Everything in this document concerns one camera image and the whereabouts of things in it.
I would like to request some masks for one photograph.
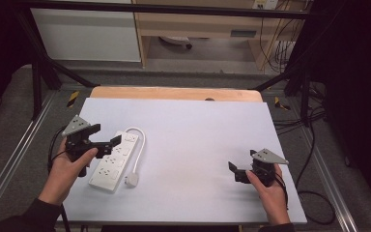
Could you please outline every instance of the person's left hand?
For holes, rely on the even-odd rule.
[[[43,202],[60,206],[71,190],[71,186],[77,179],[79,172],[85,166],[89,165],[90,161],[98,152],[97,148],[92,148],[87,151],[75,162],[71,162],[68,154],[65,151],[64,139],[59,147],[57,154],[59,155],[54,161],[46,184],[43,187],[38,199]]]

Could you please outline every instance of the white power strip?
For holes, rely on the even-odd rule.
[[[96,167],[89,185],[96,189],[114,192],[122,180],[131,154],[137,144],[138,135],[117,131],[116,136],[122,135],[122,142],[113,148],[111,155],[104,156]]]

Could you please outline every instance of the black metal frame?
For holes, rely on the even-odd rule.
[[[61,81],[54,71],[61,72],[68,77],[76,80],[86,87],[96,87],[98,84],[87,81],[74,72],[63,67],[52,60],[44,49],[37,30],[33,30],[31,22],[25,17],[25,11],[34,9],[56,9],[56,10],[75,10],[75,11],[101,11],[101,12],[132,12],[132,13],[155,13],[155,14],[181,14],[181,15],[223,15],[240,17],[262,17],[262,18],[291,18],[291,19],[320,19],[325,14],[307,13],[307,12],[284,12],[284,11],[264,11],[247,9],[230,9],[215,7],[190,7],[190,6],[163,6],[163,5],[145,5],[145,4],[119,4],[119,3],[94,3],[94,2],[70,2],[70,1],[45,1],[45,0],[17,0],[14,1],[13,9],[17,21],[25,32],[32,47],[33,78],[34,78],[34,118],[39,114],[42,108],[41,94],[41,76],[45,80],[49,89],[59,89]],[[289,75],[297,72],[299,69],[293,67],[282,73],[280,76],[256,87],[252,90],[262,91],[272,86],[278,81],[289,78]]]

